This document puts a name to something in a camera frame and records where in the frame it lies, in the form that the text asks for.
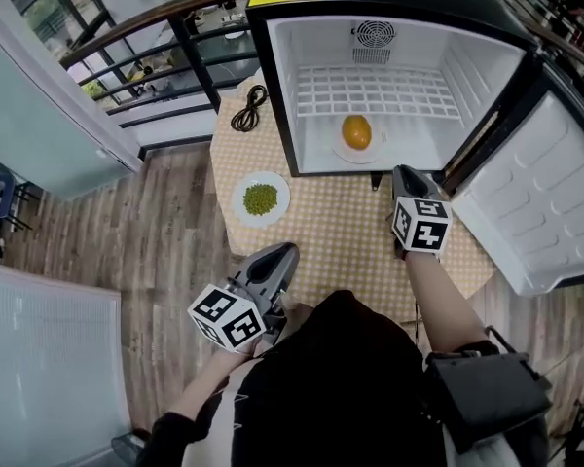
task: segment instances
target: wooden handrail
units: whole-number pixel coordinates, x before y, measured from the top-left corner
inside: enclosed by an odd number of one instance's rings
[[[541,26],[538,22],[524,16],[516,15],[517,19],[526,27],[526,29],[535,36],[542,38],[546,42],[553,44],[578,62],[584,64],[584,53],[575,48],[572,44],[565,41],[553,31]]]
[[[77,49],[64,57],[60,61],[60,65],[65,69],[68,69],[103,47],[106,47],[117,40],[121,40],[122,38],[126,38],[128,35],[156,24],[157,22],[167,20],[168,18],[177,15],[186,15],[192,11],[207,7],[208,5],[215,5],[229,1],[231,0],[171,0],[170,2],[154,7],[138,16],[125,20],[121,24],[111,28],[108,33],[87,42],[80,49]]]

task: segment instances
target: orange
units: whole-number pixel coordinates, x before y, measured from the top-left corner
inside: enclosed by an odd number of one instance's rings
[[[372,128],[363,116],[346,116],[342,123],[342,136],[350,148],[363,151],[372,140]]]

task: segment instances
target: fridge shelf rack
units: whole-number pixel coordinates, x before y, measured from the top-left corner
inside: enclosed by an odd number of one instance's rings
[[[459,120],[444,76],[411,67],[299,67],[297,115],[387,114]]]

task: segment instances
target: plate of green peas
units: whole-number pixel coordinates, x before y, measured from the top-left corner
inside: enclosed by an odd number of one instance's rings
[[[243,225],[264,229],[281,218],[290,205],[290,188],[272,171],[256,171],[237,182],[232,209]]]

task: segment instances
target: wooden floor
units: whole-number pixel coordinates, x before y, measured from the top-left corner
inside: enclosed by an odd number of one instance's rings
[[[158,151],[138,175],[71,202],[44,197],[22,218],[34,230],[8,237],[7,265],[122,292],[129,411],[135,426],[151,427],[211,352],[187,306],[241,260],[229,249],[208,145]],[[523,299],[498,273],[471,302],[555,383],[548,422],[566,431],[573,402],[584,401],[584,286]]]

